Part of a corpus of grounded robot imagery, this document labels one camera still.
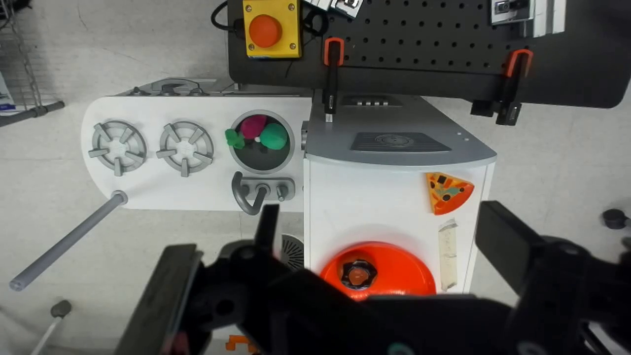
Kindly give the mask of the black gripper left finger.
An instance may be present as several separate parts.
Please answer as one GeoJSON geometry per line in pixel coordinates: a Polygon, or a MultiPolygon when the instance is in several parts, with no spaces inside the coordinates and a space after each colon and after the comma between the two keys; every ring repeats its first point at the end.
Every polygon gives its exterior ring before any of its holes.
{"type": "Polygon", "coordinates": [[[195,244],[163,248],[114,355],[169,355],[198,263],[195,244]]]}

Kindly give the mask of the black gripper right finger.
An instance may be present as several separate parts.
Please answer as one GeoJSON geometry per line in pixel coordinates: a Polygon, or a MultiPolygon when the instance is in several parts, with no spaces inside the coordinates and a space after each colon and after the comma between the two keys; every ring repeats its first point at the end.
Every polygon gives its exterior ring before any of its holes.
{"type": "Polygon", "coordinates": [[[478,204],[475,244],[514,293],[530,283],[545,240],[500,200],[478,204]]]}

